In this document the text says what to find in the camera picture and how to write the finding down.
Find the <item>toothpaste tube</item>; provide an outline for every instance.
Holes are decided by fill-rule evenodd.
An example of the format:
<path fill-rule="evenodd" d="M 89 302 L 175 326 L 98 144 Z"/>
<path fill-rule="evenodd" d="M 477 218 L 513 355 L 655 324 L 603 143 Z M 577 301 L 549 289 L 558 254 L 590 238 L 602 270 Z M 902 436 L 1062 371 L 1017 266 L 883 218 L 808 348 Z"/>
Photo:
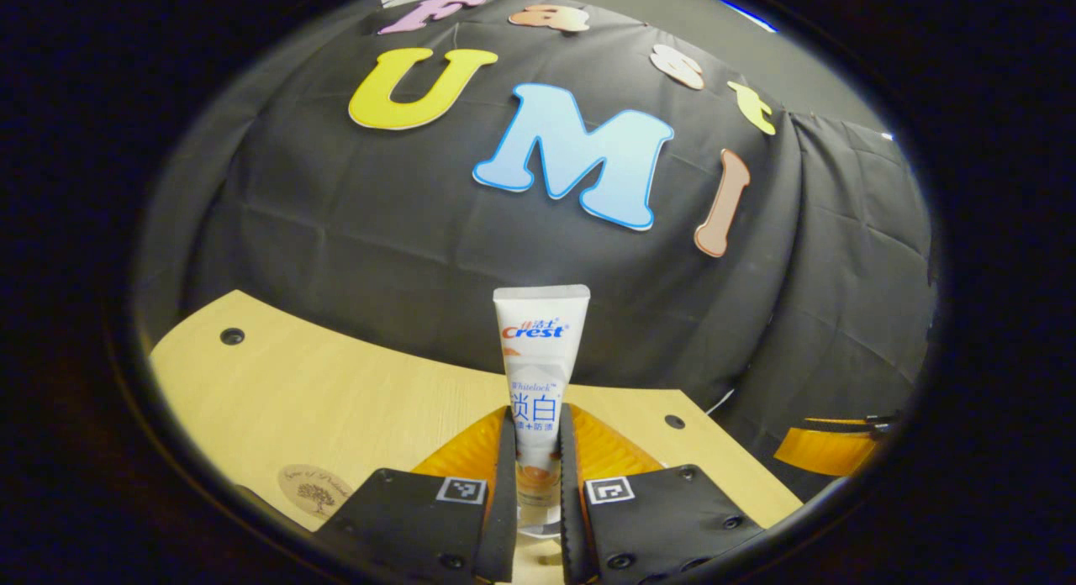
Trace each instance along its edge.
<path fill-rule="evenodd" d="M 557 430 L 590 298 L 585 285 L 493 292 L 515 425 L 515 482 L 524 526 L 560 519 Z"/>

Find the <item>wooden table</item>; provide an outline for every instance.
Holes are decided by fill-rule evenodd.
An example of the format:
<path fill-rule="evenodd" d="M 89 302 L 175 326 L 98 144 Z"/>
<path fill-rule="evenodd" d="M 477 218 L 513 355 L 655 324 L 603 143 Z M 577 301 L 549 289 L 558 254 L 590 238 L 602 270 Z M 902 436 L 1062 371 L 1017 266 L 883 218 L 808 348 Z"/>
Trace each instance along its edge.
<path fill-rule="evenodd" d="M 222 343 L 227 328 L 245 340 Z M 324 520 L 284 497 L 277 481 L 284 466 L 316 466 L 354 489 L 377 468 L 410 471 L 509 400 L 504 375 L 341 336 L 239 290 L 181 322 L 151 362 L 175 419 L 210 461 L 311 530 Z M 764 528 L 801 505 L 680 390 L 572 383 L 566 401 L 664 465 L 699 466 Z M 669 414 L 685 427 L 669 427 Z M 513 570 L 515 583 L 562 583 L 560 546 L 521 537 Z"/>

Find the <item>circular logo sticker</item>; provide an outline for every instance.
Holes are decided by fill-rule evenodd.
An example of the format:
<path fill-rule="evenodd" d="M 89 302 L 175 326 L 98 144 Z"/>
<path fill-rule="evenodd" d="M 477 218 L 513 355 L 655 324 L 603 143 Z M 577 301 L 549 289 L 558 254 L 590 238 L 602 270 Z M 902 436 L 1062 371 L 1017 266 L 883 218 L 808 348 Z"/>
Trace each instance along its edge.
<path fill-rule="evenodd" d="M 313 466 L 285 466 L 277 482 L 297 508 L 322 519 L 328 519 L 354 493 L 339 476 Z"/>

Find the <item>black cloth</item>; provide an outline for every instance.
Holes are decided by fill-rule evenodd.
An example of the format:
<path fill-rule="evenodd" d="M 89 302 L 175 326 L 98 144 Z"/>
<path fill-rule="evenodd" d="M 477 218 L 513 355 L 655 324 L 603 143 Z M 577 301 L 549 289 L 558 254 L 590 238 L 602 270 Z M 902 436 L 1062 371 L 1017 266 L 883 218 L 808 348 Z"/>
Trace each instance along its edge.
<path fill-rule="evenodd" d="M 581 8 L 591 29 L 509 25 L 535 3 Z M 572 381 L 679 388 L 704 409 L 738 382 L 720 422 L 760 459 L 793 417 L 862 416 L 907 397 L 933 310 L 923 259 L 931 236 L 892 142 L 795 117 L 760 90 L 774 110 L 768 137 L 726 86 L 753 87 L 749 79 L 584 3 L 487 0 L 378 37 L 412 8 L 337 12 L 254 63 L 203 114 L 148 211 L 134 306 L 151 343 L 241 289 L 360 340 L 501 371 L 495 287 L 584 283 L 592 300 Z M 649 60 L 656 44 L 698 61 L 706 88 L 657 71 Z M 379 54 L 410 46 L 434 57 L 405 75 L 393 92 L 399 102 L 426 94 L 450 49 L 499 60 L 430 125 L 355 125 L 348 102 Z M 549 198 L 538 149 L 530 190 L 471 179 L 515 114 L 519 83 L 571 91 L 591 130 L 622 110 L 672 126 L 649 231 L 582 210 L 579 194 L 597 169 L 565 198 Z M 693 233 L 718 189 L 722 148 L 742 157 L 751 183 L 727 252 L 714 259 Z"/>

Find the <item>yellow letter u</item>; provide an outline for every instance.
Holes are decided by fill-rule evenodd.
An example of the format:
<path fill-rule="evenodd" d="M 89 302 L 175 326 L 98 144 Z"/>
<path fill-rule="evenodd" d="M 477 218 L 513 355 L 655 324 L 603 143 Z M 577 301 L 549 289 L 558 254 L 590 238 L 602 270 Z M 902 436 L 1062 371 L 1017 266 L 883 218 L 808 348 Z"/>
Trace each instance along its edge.
<path fill-rule="evenodd" d="M 393 88 L 415 61 L 434 56 L 427 48 L 394 48 L 378 56 L 378 65 L 351 96 L 348 114 L 352 120 L 374 129 L 411 129 L 445 114 L 478 69 L 497 60 L 497 54 L 479 48 L 454 48 L 444 54 L 449 60 L 429 94 L 415 102 L 393 102 Z"/>

